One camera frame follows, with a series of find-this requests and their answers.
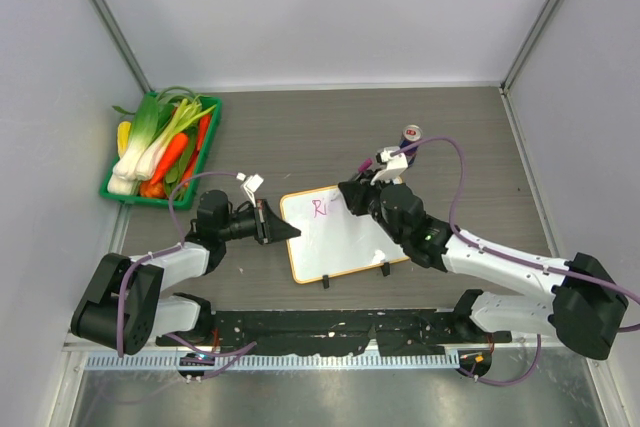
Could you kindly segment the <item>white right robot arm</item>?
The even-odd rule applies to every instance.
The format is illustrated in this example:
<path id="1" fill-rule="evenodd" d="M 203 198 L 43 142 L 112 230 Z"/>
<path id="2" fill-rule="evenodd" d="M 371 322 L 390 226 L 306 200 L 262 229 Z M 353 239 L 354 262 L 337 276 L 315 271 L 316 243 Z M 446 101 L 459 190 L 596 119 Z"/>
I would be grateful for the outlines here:
<path id="1" fill-rule="evenodd" d="M 413 263 L 511 290 L 465 293 L 451 318 L 460 340 L 518 331 L 554 337 L 583 357 L 609 357 L 629 301 L 595 257 L 550 258 L 487 242 L 427 214 L 402 183 L 360 175 L 338 189 L 352 215 L 370 216 Z"/>

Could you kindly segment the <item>orange framed whiteboard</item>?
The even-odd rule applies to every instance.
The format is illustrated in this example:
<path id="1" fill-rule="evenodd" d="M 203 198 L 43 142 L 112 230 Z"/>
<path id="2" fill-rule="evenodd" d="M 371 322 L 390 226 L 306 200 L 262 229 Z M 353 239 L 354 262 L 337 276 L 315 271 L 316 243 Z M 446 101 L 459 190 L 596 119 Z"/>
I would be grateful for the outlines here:
<path id="1" fill-rule="evenodd" d="M 298 284 L 408 259 L 370 216 L 348 211 L 337 186 L 287 194 L 280 211 L 283 220 L 300 231 L 287 241 L 292 277 Z"/>

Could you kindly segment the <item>purple capped marker pen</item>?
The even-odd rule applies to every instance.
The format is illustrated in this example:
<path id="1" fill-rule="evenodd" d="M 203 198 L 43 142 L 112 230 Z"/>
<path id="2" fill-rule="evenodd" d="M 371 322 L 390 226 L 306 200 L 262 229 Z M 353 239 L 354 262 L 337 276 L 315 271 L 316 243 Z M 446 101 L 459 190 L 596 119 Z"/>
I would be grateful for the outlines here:
<path id="1" fill-rule="evenodd" d="M 348 179 L 349 182 L 363 182 L 369 179 L 375 173 L 373 168 L 373 159 L 366 159 L 356 170 L 356 172 Z"/>

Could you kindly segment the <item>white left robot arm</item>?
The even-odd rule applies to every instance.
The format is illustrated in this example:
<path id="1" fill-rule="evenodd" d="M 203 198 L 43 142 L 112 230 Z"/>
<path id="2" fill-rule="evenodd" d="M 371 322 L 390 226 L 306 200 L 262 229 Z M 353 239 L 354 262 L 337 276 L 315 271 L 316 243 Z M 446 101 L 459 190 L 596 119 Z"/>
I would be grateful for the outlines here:
<path id="1" fill-rule="evenodd" d="M 234 208 L 226 193 L 207 191 L 184 242 L 141 256 L 102 257 L 72 315 L 71 333 L 119 355 L 134 355 L 150 340 L 203 345 L 215 330 L 210 302 L 186 293 L 163 298 L 162 292 L 212 273 L 231 240 L 253 238 L 269 245 L 300 234 L 264 199 Z"/>

